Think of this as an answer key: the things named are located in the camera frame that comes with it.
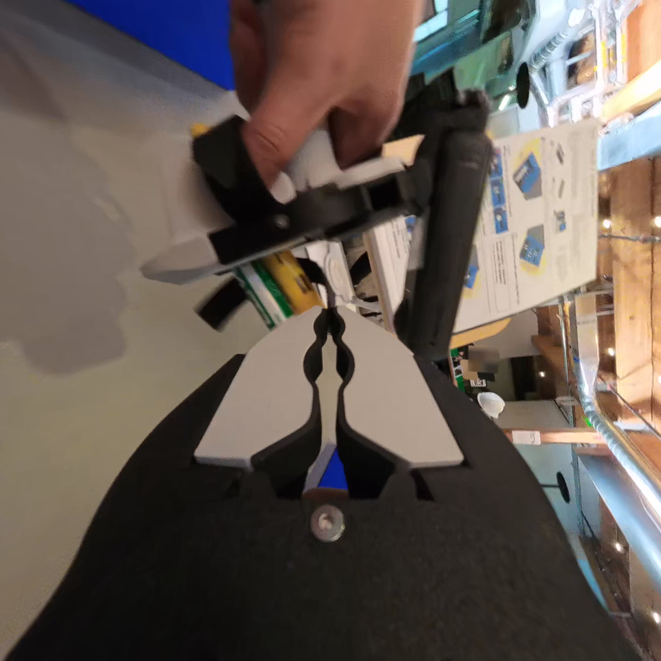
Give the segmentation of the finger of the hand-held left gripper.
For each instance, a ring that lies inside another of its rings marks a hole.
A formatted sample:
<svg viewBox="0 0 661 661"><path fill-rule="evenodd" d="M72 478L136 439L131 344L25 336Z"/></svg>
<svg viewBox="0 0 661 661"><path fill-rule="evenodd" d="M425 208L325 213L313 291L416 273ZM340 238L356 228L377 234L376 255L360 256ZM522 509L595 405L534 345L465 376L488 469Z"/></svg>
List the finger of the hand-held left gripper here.
<svg viewBox="0 0 661 661"><path fill-rule="evenodd" d="M211 276L230 273L232 268L221 261L211 238L219 234L222 241L229 238L227 227L216 232L199 228L169 228L168 245L141 266L147 280L165 284L186 285Z"/></svg>

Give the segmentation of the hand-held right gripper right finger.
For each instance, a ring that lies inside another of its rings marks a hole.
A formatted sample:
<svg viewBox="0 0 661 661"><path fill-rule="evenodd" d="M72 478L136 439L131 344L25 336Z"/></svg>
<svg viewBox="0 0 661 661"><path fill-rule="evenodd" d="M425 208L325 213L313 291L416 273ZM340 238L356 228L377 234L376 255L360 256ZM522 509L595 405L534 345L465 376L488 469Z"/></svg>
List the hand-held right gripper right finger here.
<svg viewBox="0 0 661 661"><path fill-rule="evenodd" d="M395 473L464 462L414 354L347 307L331 316L342 379L336 441L352 499L377 499Z"/></svg>

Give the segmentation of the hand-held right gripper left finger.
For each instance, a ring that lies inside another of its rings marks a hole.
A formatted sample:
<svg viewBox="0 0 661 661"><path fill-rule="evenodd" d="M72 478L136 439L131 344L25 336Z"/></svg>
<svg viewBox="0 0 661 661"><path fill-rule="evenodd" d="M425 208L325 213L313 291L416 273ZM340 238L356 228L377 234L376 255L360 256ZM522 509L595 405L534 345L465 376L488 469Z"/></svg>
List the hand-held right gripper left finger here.
<svg viewBox="0 0 661 661"><path fill-rule="evenodd" d="M266 335L242 359L199 442L198 463L265 474L282 498L297 498L321 452L317 379L328 310L313 307Z"/></svg>

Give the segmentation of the yellow marker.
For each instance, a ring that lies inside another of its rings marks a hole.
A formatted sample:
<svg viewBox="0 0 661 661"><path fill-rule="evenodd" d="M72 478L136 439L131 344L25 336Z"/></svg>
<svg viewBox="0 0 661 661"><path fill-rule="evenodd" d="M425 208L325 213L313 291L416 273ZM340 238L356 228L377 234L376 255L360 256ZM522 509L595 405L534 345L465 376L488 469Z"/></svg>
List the yellow marker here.
<svg viewBox="0 0 661 661"><path fill-rule="evenodd" d="M294 315L301 315L314 307L325 307L316 285L306 275L293 252L268 255L261 259L261 263L283 293Z"/></svg>

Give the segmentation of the blue box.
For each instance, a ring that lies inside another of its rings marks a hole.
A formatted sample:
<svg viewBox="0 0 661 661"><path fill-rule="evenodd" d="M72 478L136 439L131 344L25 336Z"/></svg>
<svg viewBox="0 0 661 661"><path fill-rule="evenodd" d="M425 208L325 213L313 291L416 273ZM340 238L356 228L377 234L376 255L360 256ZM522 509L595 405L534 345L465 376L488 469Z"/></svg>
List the blue box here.
<svg viewBox="0 0 661 661"><path fill-rule="evenodd" d="M228 91L235 90L229 1L70 1Z"/></svg>

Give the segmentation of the person's left hand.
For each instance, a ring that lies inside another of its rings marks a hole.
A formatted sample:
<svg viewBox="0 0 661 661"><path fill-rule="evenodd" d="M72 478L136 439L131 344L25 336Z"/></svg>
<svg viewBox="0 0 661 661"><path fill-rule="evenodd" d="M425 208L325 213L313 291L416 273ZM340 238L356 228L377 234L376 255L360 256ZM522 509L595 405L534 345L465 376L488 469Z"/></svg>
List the person's left hand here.
<svg viewBox="0 0 661 661"><path fill-rule="evenodd" d="M229 4L246 150L270 188L328 122L342 169L370 158L397 123L423 1Z"/></svg>

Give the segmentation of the small black block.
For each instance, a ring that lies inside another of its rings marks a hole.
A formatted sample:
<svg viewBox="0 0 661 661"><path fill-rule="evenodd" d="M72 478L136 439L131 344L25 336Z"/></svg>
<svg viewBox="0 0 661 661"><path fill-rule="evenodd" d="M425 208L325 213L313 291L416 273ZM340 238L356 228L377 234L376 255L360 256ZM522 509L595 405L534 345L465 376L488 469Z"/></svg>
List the small black block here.
<svg viewBox="0 0 661 661"><path fill-rule="evenodd" d="M210 328L221 331L246 299L246 293L238 281L230 280L201 302L196 314Z"/></svg>

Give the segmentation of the white printed carton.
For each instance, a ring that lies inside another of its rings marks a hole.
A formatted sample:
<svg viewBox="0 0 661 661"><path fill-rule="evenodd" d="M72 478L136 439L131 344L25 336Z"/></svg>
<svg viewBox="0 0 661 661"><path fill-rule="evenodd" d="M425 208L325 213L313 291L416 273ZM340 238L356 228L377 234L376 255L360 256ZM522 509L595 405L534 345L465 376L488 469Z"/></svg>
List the white printed carton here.
<svg viewBox="0 0 661 661"><path fill-rule="evenodd" d="M363 233L384 324L394 327L394 316L404 297L409 250L415 216L400 216Z"/></svg>

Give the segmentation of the printed instruction sheet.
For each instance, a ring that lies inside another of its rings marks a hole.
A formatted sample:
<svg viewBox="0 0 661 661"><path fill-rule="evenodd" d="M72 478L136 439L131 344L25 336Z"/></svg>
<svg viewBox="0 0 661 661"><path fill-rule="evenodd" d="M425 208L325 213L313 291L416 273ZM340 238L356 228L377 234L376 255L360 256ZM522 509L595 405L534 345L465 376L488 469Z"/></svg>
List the printed instruction sheet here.
<svg viewBox="0 0 661 661"><path fill-rule="evenodd" d="M596 278L599 129L590 118L495 140L454 333Z"/></svg>

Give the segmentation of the wooden board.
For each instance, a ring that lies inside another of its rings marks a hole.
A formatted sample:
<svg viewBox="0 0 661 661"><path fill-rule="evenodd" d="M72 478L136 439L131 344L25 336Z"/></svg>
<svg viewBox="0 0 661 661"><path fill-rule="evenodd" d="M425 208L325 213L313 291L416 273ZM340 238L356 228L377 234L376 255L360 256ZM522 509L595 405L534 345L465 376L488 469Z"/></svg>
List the wooden board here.
<svg viewBox="0 0 661 661"><path fill-rule="evenodd" d="M501 333L511 321L511 317L503 318L498 321L493 321L488 324L477 326L475 328L460 332L454 333L450 340L449 349L457 349L461 346L467 346L469 344L474 344L482 340L489 339L494 335Z"/></svg>

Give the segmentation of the white round plastic part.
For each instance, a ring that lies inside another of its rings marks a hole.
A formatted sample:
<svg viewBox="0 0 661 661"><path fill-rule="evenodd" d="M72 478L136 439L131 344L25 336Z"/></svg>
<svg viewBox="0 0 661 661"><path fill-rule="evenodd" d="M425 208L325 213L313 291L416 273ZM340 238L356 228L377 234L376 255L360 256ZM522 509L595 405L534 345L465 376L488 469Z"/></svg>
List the white round plastic part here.
<svg viewBox="0 0 661 661"><path fill-rule="evenodd" d="M356 297L354 286L342 244L336 241L318 241L307 244L304 250L306 257L322 269L335 293L335 301L357 312L358 309L353 303Z"/></svg>

